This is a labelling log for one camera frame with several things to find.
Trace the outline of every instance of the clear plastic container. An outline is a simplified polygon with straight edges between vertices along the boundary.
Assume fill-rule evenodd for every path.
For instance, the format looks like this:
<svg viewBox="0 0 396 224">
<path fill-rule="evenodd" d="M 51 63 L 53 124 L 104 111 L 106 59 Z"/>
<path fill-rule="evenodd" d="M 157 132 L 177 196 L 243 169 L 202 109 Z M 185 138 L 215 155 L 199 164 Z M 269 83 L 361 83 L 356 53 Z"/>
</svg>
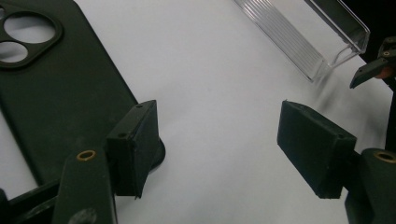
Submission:
<svg viewBox="0 0 396 224">
<path fill-rule="evenodd" d="M 311 82 L 366 51 L 370 31 L 341 0 L 234 1 Z"/>
</svg>

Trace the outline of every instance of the screw hole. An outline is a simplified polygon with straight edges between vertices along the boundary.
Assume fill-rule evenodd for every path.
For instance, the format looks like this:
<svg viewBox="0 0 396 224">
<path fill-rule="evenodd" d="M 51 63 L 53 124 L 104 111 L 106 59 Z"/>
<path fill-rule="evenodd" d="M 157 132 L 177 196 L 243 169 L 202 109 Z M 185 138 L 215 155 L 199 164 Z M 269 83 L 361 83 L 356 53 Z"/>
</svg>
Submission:
<svg viewBox="0 0 396 224">
<path fill-rule="evenodd" d="M 93 150 L 85 150 L 77 155 L 78 161 L 90 161 L 96 156 L 96 152 Z"/>
<path fill-rule="evenodd" d="M 388 152 L 377 151 L 374 154 L 378 159 L 381 161 L 389 162 L 389 163 L 396 163 L 395 156 L 389 154 Z"/>
</svg>

